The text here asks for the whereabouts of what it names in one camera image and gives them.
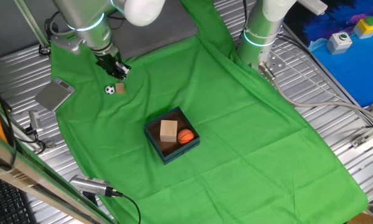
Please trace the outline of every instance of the blue box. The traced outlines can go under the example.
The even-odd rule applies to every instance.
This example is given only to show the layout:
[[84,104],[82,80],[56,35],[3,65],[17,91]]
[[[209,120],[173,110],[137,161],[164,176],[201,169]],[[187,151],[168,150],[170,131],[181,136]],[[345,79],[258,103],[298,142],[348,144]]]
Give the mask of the blue box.
[[[189,129],[193,132],[195,137],[187,144],[180,144],[177,142],[161,142],[160,141],[160,121],[161,120],[177,121],[177,134],[183,129]],[[153,121],[144,125],[144,133],[150,143],[155,148],[157,154],[162,159],[164,164],[168,164],[182,154],[188,152],[200,143],[200,136],[193,128],[181,108],[178,106],[168,113],[159,116]]]

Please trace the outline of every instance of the green cloth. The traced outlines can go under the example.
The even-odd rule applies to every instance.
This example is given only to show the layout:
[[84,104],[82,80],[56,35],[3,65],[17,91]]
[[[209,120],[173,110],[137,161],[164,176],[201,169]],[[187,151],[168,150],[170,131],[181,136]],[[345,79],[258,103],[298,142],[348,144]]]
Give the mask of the green cloth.
[[[367,198],[316,131],[244,65],[209,0],[184,0],[199,34],[128,61],[125,94],[89,49],[52,49],[52,74],[76,88],[57,111],[83,173],[133,198],[142,223],[336,223]],[[200,145],[166,166],[144,124],[179,106]],[[124,198],[101,200],[136,223]]]

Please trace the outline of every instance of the yellow block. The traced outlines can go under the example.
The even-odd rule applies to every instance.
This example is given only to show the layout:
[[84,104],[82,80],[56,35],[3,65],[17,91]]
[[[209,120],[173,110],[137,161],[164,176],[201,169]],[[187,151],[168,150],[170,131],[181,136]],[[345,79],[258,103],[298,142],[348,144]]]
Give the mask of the yellow block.
[[371,33],[373,32],[373,26],[370,26],[366,21],[365,19],[361,19],[357,24],[356,24],[359,29],[361,30],[361,32],[363,34],[368,34],[368,33]]

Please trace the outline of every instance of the keyboard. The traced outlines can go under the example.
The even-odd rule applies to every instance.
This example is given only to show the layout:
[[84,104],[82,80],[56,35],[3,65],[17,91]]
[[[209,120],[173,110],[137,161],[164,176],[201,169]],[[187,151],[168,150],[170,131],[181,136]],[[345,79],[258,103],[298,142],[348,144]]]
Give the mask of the keyboard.
[[0,179],[0,224],[35,224],[25,193]]

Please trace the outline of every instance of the small ball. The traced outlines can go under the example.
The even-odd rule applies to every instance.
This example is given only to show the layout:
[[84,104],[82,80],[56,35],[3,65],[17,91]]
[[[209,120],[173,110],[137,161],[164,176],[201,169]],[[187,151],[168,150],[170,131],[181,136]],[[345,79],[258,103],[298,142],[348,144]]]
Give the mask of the small ball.
[[193,132],[191,130],[184,129],[184,130],[179,132],[178,141],[181,144],[186,144],[186,143],[192,141],[194,137],[195,137],[195,135],[193,134]]
[[105,87],[105,92],[106,92],[107,94],[113,94],[113,93],[114,93],[114,87],[111,86],[111,85]]

